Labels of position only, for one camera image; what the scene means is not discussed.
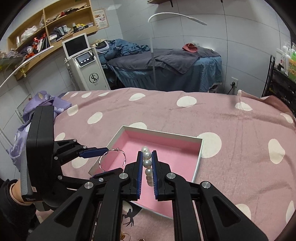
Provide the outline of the left hand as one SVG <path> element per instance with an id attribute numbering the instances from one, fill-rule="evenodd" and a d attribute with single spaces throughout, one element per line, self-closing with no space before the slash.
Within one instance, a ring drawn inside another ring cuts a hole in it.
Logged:
<path id="1" fill-rule="evenodd" d="M 24 201 L 22 199 L 22 194 L 21 194 L 21 181 L 18 180 L 16 183 L 12 184 L 11 187 L 10 187 L 10 195 L 12 197 L 12 199 L 20 204 L 20 205 L 26 205 L 26 206 L 29 206 L 29 205 L 32 205 L 33 202 L 27 202 L 27 201 Z"/>

